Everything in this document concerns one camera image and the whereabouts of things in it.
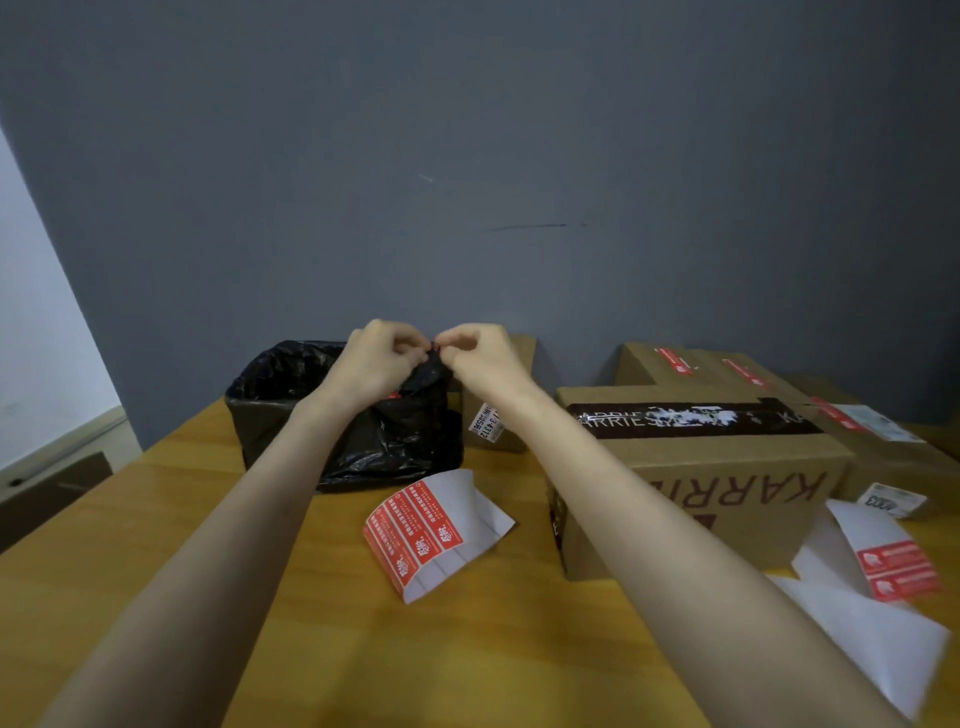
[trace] gray wall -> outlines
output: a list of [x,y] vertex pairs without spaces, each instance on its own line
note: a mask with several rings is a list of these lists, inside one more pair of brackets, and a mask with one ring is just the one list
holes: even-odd
[[547,386],[646,339],[932,418],[960,353],[945,15],[34,0],[0,10],[0,114],[145,445],[259,350],[373,316],[536,334]]

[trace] white wall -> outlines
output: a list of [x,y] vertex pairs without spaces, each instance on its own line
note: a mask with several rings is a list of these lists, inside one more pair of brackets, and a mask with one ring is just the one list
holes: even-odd
[[0,131],[0,468],[119,403]]

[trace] dark brown tape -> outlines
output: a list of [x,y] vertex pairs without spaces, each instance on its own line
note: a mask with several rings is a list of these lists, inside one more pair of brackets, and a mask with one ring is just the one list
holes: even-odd
[[755,402],[570,404],[566,409],[599,440],[729,435],[813,435],[820,427],[772,397]]

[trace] black garbage bag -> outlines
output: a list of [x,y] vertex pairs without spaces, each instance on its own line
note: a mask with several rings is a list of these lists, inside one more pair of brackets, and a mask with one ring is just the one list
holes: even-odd
[[[227,389],[225,400],[249,468],[280,432],[294,405],[326,377],[346,344],[283,341],[254,359]],[[326,461],[321,493],[407,485],[464,459],[460,414],[446,406],[452,373],[436,352],[390,399],[368,407],[348,425]]]

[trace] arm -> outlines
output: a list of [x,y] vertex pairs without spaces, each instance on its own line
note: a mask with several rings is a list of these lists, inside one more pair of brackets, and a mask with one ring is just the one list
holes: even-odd
[[466,325],[437,344],[538,457],[712,724],[908,725],[769,579],[544,394],[503,328]]
[[274,600],[326,457],[430,343],[404,324],[355,331],[324,383],[131,603],[41,726],[220,725]]

